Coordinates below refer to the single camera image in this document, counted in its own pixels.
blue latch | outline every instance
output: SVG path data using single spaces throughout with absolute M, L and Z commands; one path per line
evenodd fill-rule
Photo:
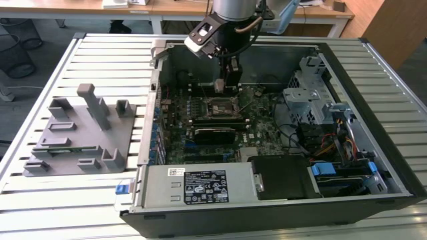
M 332 163 L 329 162 L 318 162 L 313 166 L 310 166 L 310 171 L 314 176 L 318 175 L 334 175 L 336 171 Z
M 374 162 L 369 161 L 366 163 L 368 168 L 370 169 L 372 173 L 374 173 L 378 169 L 376 168 Z
M 129 194 L 129 185 L 121 184 L 114 186 L 114 194 L 116 195 Z

white desk leg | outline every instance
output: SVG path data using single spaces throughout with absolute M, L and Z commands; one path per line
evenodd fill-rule
M 328 38 L 338 38 L 341 36 L 346 22 L 348 22 L 346 18 L 336 19 L 336 22 L 326 35 Z
M 161 16 L 160 15 L 152 15 L 149 16 L 149 19 L 150 19 L 150 26 L 152 26 L 152 33 L 153 34 L 162 34 L 162 31 L 161 31 Z

motherboard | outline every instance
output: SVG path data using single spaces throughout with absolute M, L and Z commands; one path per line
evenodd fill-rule
M 277 93 L 260 85 L 240 87 L 232 96 L 205 96 L 200 89 L 170 90 L 162 101 L 165 164 L 245 162 L 250 156 L 284 154 L 272 118 Z

metal slatted table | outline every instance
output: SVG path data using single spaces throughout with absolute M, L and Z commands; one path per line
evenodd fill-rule
M 114 186 L 136 176 L 154 39 L 181 35 L 86 34 L 73 39 L 0 163 L 0 239 L 144 239 L 113 208 Z M 418 180 L 427 186 L 427 108 L 368 43 L 357 39 L 260 37 L 260 41 L 326 42 Z M 82 105 L 79 83 L 96 86 L 106 104 L 137 105 L 122 173 L 26 178 L 22 166 L 41 136 L 51 98 Z M 345 99 L 332 82 L 340 99 Z M 356 224 L 232 233 L 196 239 L 427 239 L 427 201 L 381 212 Z

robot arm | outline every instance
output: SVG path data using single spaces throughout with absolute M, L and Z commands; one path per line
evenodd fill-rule
M 288 1 L 280 11 L 280 26 L 274 34 L 284 32 L 298 3 L 300 0 Z M 232 58 L 256 41 L 262 21 L 274 19 L 274 15 L 266 0 L 214 0 L 212 10 L 213 13 L 190 31 L 184 44 L 198 57 L 204 54 L 209 58 Z

